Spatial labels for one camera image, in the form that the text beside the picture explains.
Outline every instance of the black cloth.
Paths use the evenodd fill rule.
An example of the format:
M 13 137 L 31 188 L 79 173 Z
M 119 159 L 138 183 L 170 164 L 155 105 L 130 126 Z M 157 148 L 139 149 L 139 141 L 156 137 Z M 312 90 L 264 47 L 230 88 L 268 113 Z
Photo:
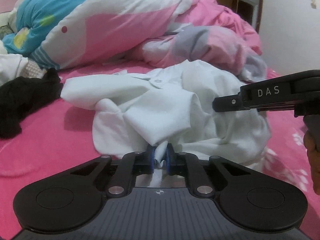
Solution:
M 17 77 L 0 87 L 0 138 L 21 133 L 20 121 L 60 98 L 63 84 L 51 68 L 43 78 Z

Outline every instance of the wooden frame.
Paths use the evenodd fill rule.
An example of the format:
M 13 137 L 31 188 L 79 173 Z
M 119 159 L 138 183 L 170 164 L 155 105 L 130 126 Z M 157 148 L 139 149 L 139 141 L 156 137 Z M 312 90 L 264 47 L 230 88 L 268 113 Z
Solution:
M 263 8 L 263 0 L 259 0 L 259 9 L 258 9 L 258 17 L 257 17 L 257 25 L 256 25 L 256 32 L 257 33 L 259 33 L 259 30 L 260 30 L 262 8 Z

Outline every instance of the pink comforter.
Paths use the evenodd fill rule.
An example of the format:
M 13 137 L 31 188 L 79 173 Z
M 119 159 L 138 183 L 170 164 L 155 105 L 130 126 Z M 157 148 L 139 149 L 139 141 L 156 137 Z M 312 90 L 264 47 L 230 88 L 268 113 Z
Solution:
M 201 59 L 239 75 L 244 64 L 262 54 L 259 35 L 231 9 L 217 0 L 192 0 L 192 6 L 175 19 L 183 31 L 145 39 L 126 58 L 163 68 Z M 257 68 L 265 63 L 253 60 Z
M 61 72 L 60 76 L 65 81 L 70 77 L 123 69 L 146 73 L 151 68 L 132 61 L 117 66 L 92 65 Z M 274 77 L 274 73 L 270 72 L 269 76 Z M 11 239 L 21 229 L 12 209 L 13 198 L 21 188 L 99 156 L 92 142 L 94 114 L 59 99 L 26 118 L 21 124 L 22 134 L 0 141 L 1 237 Z M 290 111 L 268 115 L 273 137 L 268 143 L 264 172 L 296 185 L 306 194 L 309 209 L 301 229 L 319 240 L 320 197 L 312 190 L 310 166 L 302 143 L 303 122 Z

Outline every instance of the white cloth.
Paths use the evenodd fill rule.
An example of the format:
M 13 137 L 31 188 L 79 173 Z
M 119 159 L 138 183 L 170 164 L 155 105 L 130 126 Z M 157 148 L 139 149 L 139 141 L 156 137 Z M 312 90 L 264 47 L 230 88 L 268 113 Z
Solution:
M 256 110 L 216 113 L 216 97 L 237 94 L 233 74 L 197 60 L 147 74 L 117 73 L 66 80 L 61 97 L 96 110 L 93 142 L 101 154 L 123 155 L 157 146 L 158 166 L 172 143 L 176 152 L 208 160 L 219 155 L 250 166 L 261 158 L 270 138 L 263 114 Z
M 0 55 L 6 55 L 6 54 L 8 54 L 8 52 L 7 52 L 6 48 L 3 45 L 3 42 L 0 41 Z
M 6 26 L 8 24 L 9 14 L 10 12 L 0 13 L 0 27 Z
M 28 59 L 20 54 L 0 54 L 0 86 L 21 76 L 28 65 Z
M 13 10 L 8 15 L 8 23 L 10 25 L 10 28 L 14 31 L 14 33 L 18 33 L 16 22 L 17 22 L 17 8 L 13 8 Z

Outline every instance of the circular pad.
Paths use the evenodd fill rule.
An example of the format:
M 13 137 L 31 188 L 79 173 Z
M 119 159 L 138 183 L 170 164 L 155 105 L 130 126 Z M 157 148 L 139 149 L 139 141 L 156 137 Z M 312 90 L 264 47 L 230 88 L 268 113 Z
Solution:
M 259 187 L 249 191 L 249 202 L 260 208 L 276 208 L 284 202 L 283 194 L 273 188 Z
M 58 209 L 69 205 L 73 201 L 72 191 L 63 187 L 45 189 L 37 196 L 40 206 L 48 209 Z
M 13 209 L 23 228 L 62 233 L 89 222 L 102 206 L 102 195 L 86 176 L 65 175 L 20 190 Z

